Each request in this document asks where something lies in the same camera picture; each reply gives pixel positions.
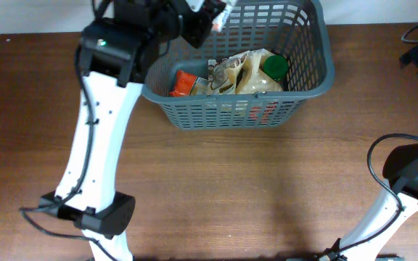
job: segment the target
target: snack bag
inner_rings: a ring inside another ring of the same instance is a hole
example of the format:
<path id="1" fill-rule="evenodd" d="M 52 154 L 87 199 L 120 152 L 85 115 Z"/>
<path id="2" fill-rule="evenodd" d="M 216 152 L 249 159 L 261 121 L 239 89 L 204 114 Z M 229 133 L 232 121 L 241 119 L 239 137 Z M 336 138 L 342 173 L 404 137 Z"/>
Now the snack bag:
<path id="1" fill-rule="evenodd" d="M 206 94 L 208 92 L 208 80 L 189 74 L 182 70 L 177 71 L 175 86 L 170 95 L 173 97 Z"/>
<path id="2" fill-rule="evenodd" d="M 249 51 L 236 54 L 228 59 L 222 59 L 220 62 L 214 59 L 208 61 L 208 95 L 235 94 L 237 77 L 243 68 L 247 54 L 249 54 Z"/>
<path id="3" fill-rule="evenodd" d="M 261 63 L 272 56 L 265 49 L 251 51 L 244 63 L 243 78 L 236 89 L 236 94 L 254 94 L 258 91 L 283 91 L 282 87 L 260 69 Z"/>

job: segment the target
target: white wall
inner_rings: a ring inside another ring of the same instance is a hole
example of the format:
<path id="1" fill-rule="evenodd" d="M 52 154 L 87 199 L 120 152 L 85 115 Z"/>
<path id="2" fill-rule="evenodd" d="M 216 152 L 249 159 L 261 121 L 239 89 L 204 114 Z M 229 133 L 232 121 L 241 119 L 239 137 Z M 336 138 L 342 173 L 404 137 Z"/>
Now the white wall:
<path id="1" fill-rule="evenodd" d="M 418 0 L 321 3 L 327 24 L 418 22 Z M 89 5 L 90 0 L 0 0 L 0 33 L 80 31 L 93 19 Z"/>

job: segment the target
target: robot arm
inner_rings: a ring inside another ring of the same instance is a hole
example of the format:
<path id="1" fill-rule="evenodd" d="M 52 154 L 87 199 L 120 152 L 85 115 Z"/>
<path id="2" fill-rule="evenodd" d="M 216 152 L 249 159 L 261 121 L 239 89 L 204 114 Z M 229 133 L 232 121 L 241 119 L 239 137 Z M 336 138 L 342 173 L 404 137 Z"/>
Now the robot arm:
<path id="1" fill-rule="evenodd" d="M 393 136 L 413 139 L 413 136 L 405 134 Z M 395 148 L 385 162 L 383 177 L 386 178 L 385 184 L 401 200 L 403 211 L 398 211 L 396 198 L 386 189 L 382 189 L 361 222 L 339 240 L 335 249 L 327 251 L 323 260 L 375 260 L 391 236 L 418 212 L 418 144 Z"/>
<path id="2" fill-rule="evenodd" d="M 114 0 L 114 18 L 103 18 L 110 0 L 94 10 L 76 53 L 82 92 L 70 159 L 56 191 L 38 208 L 21 208 L 32 225 L 51 236 L 90 241 L 96 261 L 132 260 L 125 229 L 135 199 L 115 191 L 115 169 L 128 119 L 162 43 L 182 36 L 198 48 L 225 4 L 219 0 Z M 52 233 L 27 212 L 71 220 L 85 235 Z"/>

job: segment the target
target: food package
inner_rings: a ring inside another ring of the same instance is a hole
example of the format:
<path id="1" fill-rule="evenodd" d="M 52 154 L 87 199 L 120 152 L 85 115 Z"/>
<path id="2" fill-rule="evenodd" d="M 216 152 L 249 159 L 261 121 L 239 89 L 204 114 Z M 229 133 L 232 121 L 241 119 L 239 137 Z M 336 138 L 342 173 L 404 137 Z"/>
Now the food package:
<path id="1" fill-rule="evenodd" d="M 226 21 L 229 19 L 231 11 L 233 11 L 233 7 L 237 5 L 237 0 L 222 0 L 222 2 L 226 4 L 225 9 L 212 21 L 212 30 L 219 33 L 222 31 Z"/>
<path id="2" fill-rule="evenodd" d="M 251 51 L 243 65 L 242 80 L 236 88 L 236 94 L 254 94 L 258 91 L 283 91 L 282 87 L 261 70 L 261 65 L 272 56 L 270 51 L 260 49 Z"/>
<path id="3" fill-rule="evenodd" d="M 235 94 L 237 87 L 237 76 L 244 66 L 245 60 L 250 51 L 234 55 L 230 58 L 216 61 L 208 61 L 208 95 L 211 94 Z"/>
<path id="4" fill-rule="evenodd" d="M 206 94 L 208 92 L 208 80 L 189 74 L 182 70 L 177 71 L 175 86 L 170 95 L 173 97 Z"/>

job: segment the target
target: wire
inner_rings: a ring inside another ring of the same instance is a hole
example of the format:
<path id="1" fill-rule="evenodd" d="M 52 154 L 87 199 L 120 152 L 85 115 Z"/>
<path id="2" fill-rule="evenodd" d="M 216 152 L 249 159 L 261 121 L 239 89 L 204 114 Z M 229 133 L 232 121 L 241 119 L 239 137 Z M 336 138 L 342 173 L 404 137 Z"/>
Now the wire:
<path id="1" fill-rule="evenodd" d="M 101 19 L 105 15 L 106 9 L 112 0 L 103 0 L 99 4 L 98 9 L 96 8 L 96 0 L 91 0 L 91 8 L 93 9 L 94 19 Z"/>
<path id="2" fill-rule="evenodd" d="M 167 47 L 165 48 L 164 53 L 162 53 L 159 58 L 164 57 L 166 54 L 168 54 L 168 50 L 171 48 L 171 40 L 167 41 Z"/>
<path id="3" fill-rule="evenodd" d="M 85 96 L 85 101 L 86 101 L 86 106 L 87 106 L 87 110 L 88 110 L 88 117 L 87 117 L 87 123 L 89 125 L 89 132 L 88 132 L 88 141 L 86 144 L 86 153 L 85 153 L 85 159 L 83 161 L 83 167 L 82 167 L 82 171 L 81 171 L 81 175 L 80 178 L 77 181 L 77 184 L 75 185 L 74 188 L 72 188 L 72 191 L 68 194 L 68 196 L 66 196 L 64 199 L 54 203 L 54 204 L 49 204 L 49 205 L 45 205 L 45 206 L 41 206 L 41 207 L 21 207 L 19 209 L 20 214 L 22 215 L 22 217 L 29 222 L 34 228 L 36 228 L 38 231 L 42 232 L 45 235 L 48 236 L 54 236 L 54 237 L 58 237 L 58 238 L 63 238 L 63 239 L 77 239 L 77 240 L 83 240 L 83 241 L 90 241 L 93 244 L 97 245 L 99 249 L 101 249 L 101 251 L 107 256 L 109 257 L 112 261 L 117 261 L 100 243 L 97 239 L 94 238 L 90 238 L 90 237 L 86 237 L 86 236 L 77 236 L 77 235 L 68 235 L 68 234 L 63 234 L 63 233 L 56 233 L 56 232 L 52 232 L 52 231 L 48 231 L 45 228 L 41 227 L 37 222 L 35 222 L 29 215 L 28 212 L 47 212 L 48 210 L 51 210 L 55 207 L 61 207 L 62 205 L 64 205 L 66 202 L 68 202 L 69 200 L 71 200 L 76 194 L 80 193 L 80 187 L 83 184 L 83 181 L 85 180 L 86 177 L 86 172 L 88 170 L 88 166 L 89 166 L 89 161 L 91 158 L 91 149 L 93 147 L 93 137 L 94 137 L 94 111 L 93 111 L 93 105 L 91 103 L 91 99 L 89 96 L 88 91 L 86 90 L 85 87 L 85 83 L 83 82 L 83 77 L 81 74 L 81 70 L 80 67 L 78 65 L 78 60 L 80 59 L 80 50 L 81 48 L 78 47 L 77 50 L 75 51 L 75 75 L 78 79 L 78 82 L 80 83 L 80 87 L 81 87 L 81 91 L 83 92 L 83 95 Z"/>
<path id="4" fill-rule="evenodd" d="M 415 30 L 417 30 L 418 29 L 418 25 L 415 25 L 413 28 L 411 28 L 411 29 L 409 29 L 409 30 L 407 30 L 407 32 L 405 32 L 404 34 L 403 34 L 403 36 L 401 36 L 401 41 L 403 41 L 404 43 L 408 43 L 408 44 L 418 44 L 418 40 L 408 40 L 407 39 L 407 36 L 410 34 L 410 33 L 412 33 L 412 32 L 414 32 Z"/>
<path id="5" fill-rule="evenodd" d="M 394 224 L 394 222 L 399 218 L 399 216 L 401 215 L 401 213 L 404 211 L 404 206 L 403 206 L 403 202 L 401 201 L 401 199 L 399 198 L 398 195 L 396 195 L 395 192 L 393 192 L 391 190 L 391 188 L 386 185 L 381 179 L 379 179 L 377 177 L 377 174 L 375 174 L 374 168 L 372 167 L 372 152 L 374 151 L 375 147 L 382 141 L 384 141 L 385 139 L 388 138 L 405 138 L 405 139 L 409 139 L 409 140 L 413 140 L 413 141 L 418 141 L 418 136 L 413 136 L 410 134 L 405 134 L 405 133 L 391 133 L 391 134 L 387 134 L 384 136 L 379 137 L 376 141 L 374 141 L 374 143 L 370 146 L 369 151 L 367 152 L 367 167 L 369 168 L 370 174 L 372 175 L 372 177 L 376 180 L 377 183 L 379 183 L 381 185 L 381 187 L 383 187 L 386 191 L 388 191 L 388 193 L 391 194 L 391 196 L 393 196 L 397 203 L 398 203 L 398 209 L 396 210 L 396 214 L 393 216 L 393 218 L 388 222 L 387 225 L 385 225 L 383 228 L 381 228 L 378 232 L 376 232 L 375 234 L 373 234 L 372 236 L 358 241 L 354 244 L 350 244 L 349 246 L 345 246 L 342 249 L 337 251 L 337 254 L 342 253 L 348 249 L 351 249 L 353 247 L 357 247 L 360 244 L 366 243 L 368 241 L 371 241 L 372 239 L 378 237 L 379 235 L 381 235 L 383 232 L 385 232 L 389 227 L 391 227 L 392 224 Z"/>

